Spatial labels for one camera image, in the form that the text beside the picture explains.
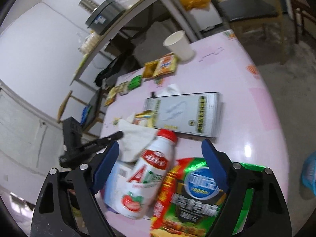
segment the snack package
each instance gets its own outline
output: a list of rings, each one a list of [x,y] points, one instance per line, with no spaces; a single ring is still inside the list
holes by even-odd
[[[175,72],[177,68],[177,58],[175,55],[164,56],[159,60],[153,77]]]
[[[83,110],[82,110],[82,114],[81,114],[81,122],[80,124],[83,125],[86,120],[87,120],[87,117],[89,115],[89,112],[91,110],[92,106],[90,104],[86,105]]]
[[[136,114],[133,124],[147,127],[154,127],[154,112],[144,111]]]
[[[142,74],[142,78],[151,78],[155,72],[155,69],[158,65],[159,60],[146,62],[144,65],[144,71]]]
[[[128,84],[129,81],[123,82],[121,84],[119,84],[116,88],[116,93],[119,95],[124,95],[124,94],[128,94],[129,90],[128,90]]]
[[[226,198],[204,158],[185,158],[163,181],[151,221],[152,237],[204,237]]]
[[[137,87],[140,87],[141,84],[142,84],[142,76],[140,76],[140,75],[136,76],[128,84],[128,90],[133,90]]]
[[[115,97],[116,97],[116,87],[113,87],[110,91],[109,94],[107,95],[106,99],[105,99],[105,103],[104,106],[108,106],[111,103],[113,103],[115,101]]]

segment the blue logo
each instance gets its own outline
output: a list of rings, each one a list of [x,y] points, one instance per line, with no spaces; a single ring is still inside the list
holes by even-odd
[[[199,200],[208,200],[215,197],[220,191],[208,167],[200,167],[188,173],[184,184],[186,192]]]

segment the yellow bag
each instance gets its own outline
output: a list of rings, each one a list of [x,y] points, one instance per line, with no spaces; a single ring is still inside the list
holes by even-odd
[[[206,8],[211,0],[180,0],[182,6],[186,11],[192,8],[203,9]]]

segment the red bottle cap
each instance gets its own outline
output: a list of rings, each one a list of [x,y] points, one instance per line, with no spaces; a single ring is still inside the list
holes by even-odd
[[[170,141],[173,141],[174,143],[176,143],[178,139],[176,134],[173,131],[170,131],[167,129],[160,129],[156,135],[167,138]]]

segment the blue gripper pad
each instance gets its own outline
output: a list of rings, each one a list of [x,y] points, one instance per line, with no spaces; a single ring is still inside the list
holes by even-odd
[[[222,152],[218,152],[212,144],[208,143],[207,140],[202,141],[202,154],[206,161],[206,164],[208,165],[210,171],[212,172],[217,186],[220,189],[222,189],[224,192],[227,192],[228,191],[227,172],[225,170],[224,165],[223,166],[221,165],[220,160],[217,157],[218,153],[222,153]]]
[[[104,187],[118,156],[119,144],[116,141],[108,150],[98,169],[94,172],[93,185],[91,187],[91,192],[93,194],[96,194]]]

